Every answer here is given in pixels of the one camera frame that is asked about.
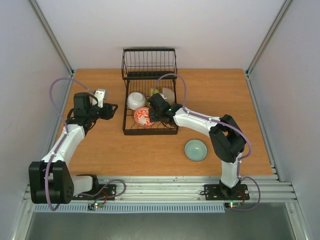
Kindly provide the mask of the orange patterned white bowl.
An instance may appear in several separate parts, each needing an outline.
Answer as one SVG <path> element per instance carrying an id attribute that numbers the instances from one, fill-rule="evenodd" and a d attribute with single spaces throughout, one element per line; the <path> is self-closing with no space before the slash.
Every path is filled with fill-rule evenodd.
<path id="1" fill-rule="evenodd" d="M 148 107 L 137 108 L 133 114 L 133 118 L 140 127 L 147 128 L 154 124 L 154 122 L 151 122 L 150 120 Z"/>

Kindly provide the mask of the cream beige bowl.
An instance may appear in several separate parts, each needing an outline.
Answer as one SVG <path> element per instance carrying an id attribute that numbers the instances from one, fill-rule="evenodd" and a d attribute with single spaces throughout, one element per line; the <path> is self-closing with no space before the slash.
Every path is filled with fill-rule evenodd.
<path id="1" fill-rule="evenodd" d="M 170 105 L 173 105 L 175 103 L 175 93 L 172 89 L 163 87 L 162 94 L 163 94 L 164 100 L 168 102 Z"/>

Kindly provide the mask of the lime green bowl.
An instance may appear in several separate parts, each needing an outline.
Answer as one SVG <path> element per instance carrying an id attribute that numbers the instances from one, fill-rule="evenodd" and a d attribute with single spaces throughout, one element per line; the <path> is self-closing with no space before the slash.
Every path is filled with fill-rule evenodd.
<path id="1" fill-rule="evenodd" d="M 154 89 L 154 88 L 151 88 L 150 89 L 150 96 L 154 95 L 154 94 L 157 94 L 159 93 L 159 90 L 158 89 Z"/>

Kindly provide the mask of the pale teal bowl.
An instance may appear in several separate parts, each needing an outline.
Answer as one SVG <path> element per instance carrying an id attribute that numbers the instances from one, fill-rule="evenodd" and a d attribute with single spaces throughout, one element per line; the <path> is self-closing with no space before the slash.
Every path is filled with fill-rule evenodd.
<path id="1" fill-rule="evenodd" d="M 201 140 L 192 139 L 185 144 L 184 154 L 191 161 L 200 162 L 207 157 L 208 149 Z"/>

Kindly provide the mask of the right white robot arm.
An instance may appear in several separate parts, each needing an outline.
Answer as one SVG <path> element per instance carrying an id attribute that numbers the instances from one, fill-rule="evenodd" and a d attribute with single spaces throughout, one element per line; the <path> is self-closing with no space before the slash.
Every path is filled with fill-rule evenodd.
<path id="1" fill-rule="evenodd" d="M 219 191 L 225 199 L 234 197 L 241 184 L 240 163 L 247 143 L 244 134 L 230 115 L 213 117 L 190 110 L 182 104 L 169 104 L 159 93 L 148 100 L 151 122 L 185 127 L 210 138 L 221 160 Z"/>

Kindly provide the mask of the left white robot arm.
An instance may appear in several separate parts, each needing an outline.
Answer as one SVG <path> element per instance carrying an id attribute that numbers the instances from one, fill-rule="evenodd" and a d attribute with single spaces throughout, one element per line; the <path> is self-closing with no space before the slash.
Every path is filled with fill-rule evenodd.
<path id="1" fill-rule="evenodd" d="M 66 126 L 52 149 L 40 161 L 28 167 L 30 196 L 34 204 L 68 204 L 78 195 L 96 199 L 101 187 L 95 174 L 71 176 L 69 162 L 97 120 L 110 120 L 118 108 L 106 103 L 107 92 L 99 88 L 90 94 L 76 93 L 73 108 L 67 114 Z"/>

